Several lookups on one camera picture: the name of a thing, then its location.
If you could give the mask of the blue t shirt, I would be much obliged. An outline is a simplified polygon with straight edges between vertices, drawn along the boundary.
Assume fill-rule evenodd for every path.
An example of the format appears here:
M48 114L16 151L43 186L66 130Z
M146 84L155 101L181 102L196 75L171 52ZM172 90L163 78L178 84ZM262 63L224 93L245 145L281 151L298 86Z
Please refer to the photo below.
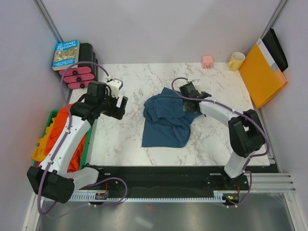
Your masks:
M200 113L185 112L183 99L166 87L144 103L142 147L183 148L191 134L191 124Z

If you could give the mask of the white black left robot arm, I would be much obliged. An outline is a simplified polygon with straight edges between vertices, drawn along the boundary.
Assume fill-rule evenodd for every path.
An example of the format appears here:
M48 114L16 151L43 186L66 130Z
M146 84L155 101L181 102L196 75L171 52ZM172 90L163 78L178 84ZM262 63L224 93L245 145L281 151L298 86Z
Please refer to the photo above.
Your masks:
M67 169L82 138L100 115L118 120L123 118L128 98L123 97L121 105L117 106L122 87L123 81L116 78L107 83L89 83L87 92L70 107L69 117L56 144L39 167L30 167L27 171L35 194L64 204L75 190L87 185L95 189L104 187L106 178L94 167L84 167L72 173Z

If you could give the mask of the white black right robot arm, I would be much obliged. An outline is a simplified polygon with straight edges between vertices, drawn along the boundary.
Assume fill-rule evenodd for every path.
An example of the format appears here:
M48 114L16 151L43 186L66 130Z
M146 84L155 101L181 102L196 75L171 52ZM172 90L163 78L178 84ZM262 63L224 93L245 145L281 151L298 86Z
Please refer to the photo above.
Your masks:
M269 140L256 111L250 109L238 112L217 101L206 92L199 92L193 82L180 87L186 111L202 113L224 124L229 129L232 154L224 167L226 174L220 177L221 186L232 189L237 177L244 173L250 159Z

